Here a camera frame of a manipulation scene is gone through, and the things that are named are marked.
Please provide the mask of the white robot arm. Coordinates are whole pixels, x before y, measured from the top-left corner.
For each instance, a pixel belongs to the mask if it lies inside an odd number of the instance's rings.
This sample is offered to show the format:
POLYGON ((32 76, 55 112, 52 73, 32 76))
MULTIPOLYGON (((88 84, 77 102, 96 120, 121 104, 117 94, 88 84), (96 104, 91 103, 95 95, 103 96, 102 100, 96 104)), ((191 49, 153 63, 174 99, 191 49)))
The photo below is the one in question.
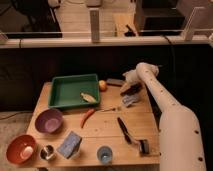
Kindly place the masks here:
POLYGON ((207 171, 199 120, 157 80, 158 73, 156 65, 141 62, 123 76, 128 86, 144 82, 162 112, 159 170, 207 171))

